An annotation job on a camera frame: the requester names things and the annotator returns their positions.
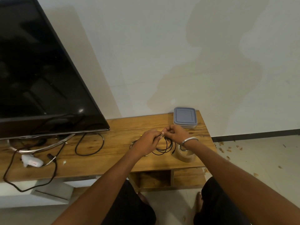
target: television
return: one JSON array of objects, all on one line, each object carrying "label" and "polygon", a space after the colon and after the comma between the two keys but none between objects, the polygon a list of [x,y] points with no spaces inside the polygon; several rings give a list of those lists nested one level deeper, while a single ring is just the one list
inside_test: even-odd
[{"label": "television", "polygon": [[38,1],[0,0],[0,139],[109,129]]}]

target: hand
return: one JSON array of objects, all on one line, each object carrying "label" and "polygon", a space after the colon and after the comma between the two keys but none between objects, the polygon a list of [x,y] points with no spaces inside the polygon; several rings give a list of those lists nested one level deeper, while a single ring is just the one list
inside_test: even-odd
[{"label": "hand", "polygon": [[151,129],[141,136],[131,147],[130,151],[135,151],[141,158],[148,155],[156,148],[160,139],[162,139],[161,132],[156,129]]},{"label": "hand", "polygon": [[177,144],[182,144],[182,142],[191,137],[191,135],[185,131],[180,125],[169,125],[163,129],[161,132],[163,136],[170,138],[171,140],[175,141]]}]

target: person's left arm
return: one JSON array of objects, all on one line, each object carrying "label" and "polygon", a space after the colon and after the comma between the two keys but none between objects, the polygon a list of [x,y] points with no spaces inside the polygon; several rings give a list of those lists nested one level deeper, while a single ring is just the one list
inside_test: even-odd
[{"label": "person's left arm", "polygon": [[161,132],[156,129],[145,132],[131,150],[67,208],[52,225],[101,224],[133,166],[140,158],[152,152],[161,138]]}]

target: person's left hand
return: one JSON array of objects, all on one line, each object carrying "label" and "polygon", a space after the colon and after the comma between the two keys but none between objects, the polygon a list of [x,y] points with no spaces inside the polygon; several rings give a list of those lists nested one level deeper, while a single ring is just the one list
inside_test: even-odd
[{"label": "person's left hand", "polygon": [[156,129],[148,130],[133,144],[130,150],[135,151],[142,158],[154,151],[159,140],[162,138],[163,136],[161,136],[160,131]]}]

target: tile floor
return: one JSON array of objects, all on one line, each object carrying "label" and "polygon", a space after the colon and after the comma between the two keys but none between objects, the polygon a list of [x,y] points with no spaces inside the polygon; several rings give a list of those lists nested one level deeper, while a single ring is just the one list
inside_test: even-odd
[{"label": "tile floor", "polygon": [[[300,207],[300,136],[216,143],[218,153]],[[143,193],[160,225],[193,224],[194,203],[201,189]],[[1,209],[1,224],[51,224],[67,205]]]}]

